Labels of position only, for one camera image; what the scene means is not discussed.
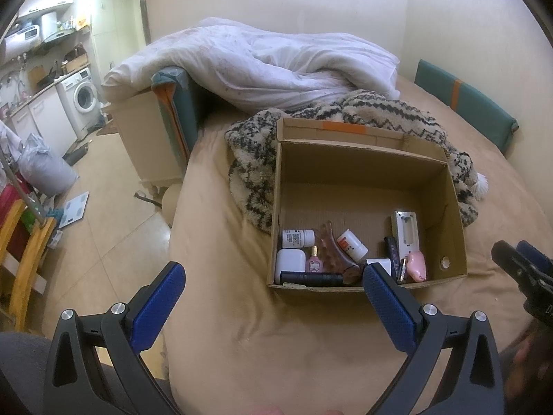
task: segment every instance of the gray plastic bag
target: gray plastic bag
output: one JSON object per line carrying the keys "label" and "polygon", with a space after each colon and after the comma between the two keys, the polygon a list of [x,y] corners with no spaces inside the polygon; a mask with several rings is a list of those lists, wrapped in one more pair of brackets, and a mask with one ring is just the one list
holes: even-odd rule
{"label": "gray plastic bag", "polygon": [[18,164],[25,180],[48,197],[65,192],[78,178],[67,162],[53,155],[42,137],[35,134],[27,138]]}

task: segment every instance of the countertop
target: countertop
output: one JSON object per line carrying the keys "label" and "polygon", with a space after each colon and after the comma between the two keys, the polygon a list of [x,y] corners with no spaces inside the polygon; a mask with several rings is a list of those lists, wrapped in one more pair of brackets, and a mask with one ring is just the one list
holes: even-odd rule
{"label": "countertop", "polygon": [[57,78],[54,82],[52,82],[52,84],[49,84],[47,85],[44,89],[42,89],[41,91],[35,93],[35,95],[33,95],[32,97],[30,97],[29,99],[27,99],[27,101],[25,101],[25,103],[23,103],[21,106],[19,106],[16,110],[14,110],[10,115],[9,117],[12,118],[16,113],[18,113],[21,109],[23,109],[24,107],[27,107],[29,104],[31,104],[33,101],[35,101],[35,99],[37,99],[39,96],[41,96],[44,92],[46,92],[48,89],[50,89],[51,87],[54,87],[56,84],[58,84],[60,81],[63,81],[65,78],[68,78],[76,73],[79,73],[81,70],[83,70],[84,68],[87,68],[90,66],[90,62],[87,62],[86,64],[84,64],[82,67],[78,68],[77,70],[73,70],[71,73],[68,73],[68,74],[65,74],[63,76],[60,76],[59,78]]}

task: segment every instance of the bed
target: bed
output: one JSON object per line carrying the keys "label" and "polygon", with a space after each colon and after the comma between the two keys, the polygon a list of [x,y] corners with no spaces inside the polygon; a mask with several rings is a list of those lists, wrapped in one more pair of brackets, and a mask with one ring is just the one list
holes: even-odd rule
{"label": "bed", "polygon": [[[483,310],[498,347],[529,316],[516,284],[490,258],[495,241],[526,239],[553,256],[553,230],[501,152],[459,115],[399,78],[401,98],[429,111],[453,145],[468,152],[490,190],[465,230],[468,278],[414,291],[446,314]],[[172,393],[187,415],[246,415],[278,406],[287,415],[338,409],[364,414],[405,359],[363,294],[275,291],[266,286],[269,236],[242,216],[227,173],[223,134],[245,117],[220,105],[206,119],[190,155],[169,244],[186,269],[186,289],[165,325]],[[436,370],[443,370],[446,354]],[[434,373],[417,408],[426,407]]]}

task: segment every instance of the tile floor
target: tile floor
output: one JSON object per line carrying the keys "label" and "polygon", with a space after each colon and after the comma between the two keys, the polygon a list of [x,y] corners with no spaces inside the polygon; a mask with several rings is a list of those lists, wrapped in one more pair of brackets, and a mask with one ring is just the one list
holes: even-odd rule
{"label": "tile floor", "polygon": [[[46,255],[44,297],[32,295],[30,325],[51,338],[58,317],[71,307],[80,315],[105,312],[127,302],[167,263],[170,230],[154,205],[134,198],[143,190],[119,134],[88,136],[88,154],[76,165],[79,179],[56,198],[56,207],[89,191],[85,217],[63,229],[57,249]],[[163,377],[162,336],[142,357]],[[103,362],[107,351],[99,349]]]}

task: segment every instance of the fuzzy patterned blanket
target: fuzzy patterned blanket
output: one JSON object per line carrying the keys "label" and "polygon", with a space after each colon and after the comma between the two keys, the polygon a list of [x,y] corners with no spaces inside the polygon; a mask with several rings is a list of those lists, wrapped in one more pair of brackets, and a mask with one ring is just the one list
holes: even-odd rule
{"label": "fuzzy patterned blanket", "polygon": [[432,141],[446,153],[463,225],[476,220],[475,194],[483,196],[486,178],[476,173],[470,156],[458,151],[435,118],[399,100],[388,100],[375,92],[358,90],[331,104],[313,104],[294,112],[267,109],[245,121],[234,123],[225,139],[236,160],[228,172],[232,196],[246,218],[270,232],[277,163],[277,120],[281,117],[343,121],[391,129]]}

